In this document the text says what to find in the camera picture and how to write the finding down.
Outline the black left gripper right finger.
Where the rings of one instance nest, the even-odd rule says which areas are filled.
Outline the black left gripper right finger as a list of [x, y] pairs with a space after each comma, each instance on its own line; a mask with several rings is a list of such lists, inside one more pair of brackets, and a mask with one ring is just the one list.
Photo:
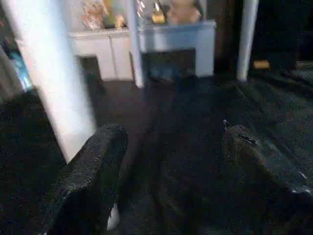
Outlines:
[[313, 188], [269, 140], [224, 120], [224, 176], [255, 235], [311, 235]]

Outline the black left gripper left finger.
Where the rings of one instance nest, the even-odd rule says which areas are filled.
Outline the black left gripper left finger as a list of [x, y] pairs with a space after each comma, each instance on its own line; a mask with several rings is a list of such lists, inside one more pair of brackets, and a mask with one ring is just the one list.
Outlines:
[[47, 235], [100, 235], [106, 230], [127, 147], [121, 124], [102, 126], [84, 143], [49, 194]]

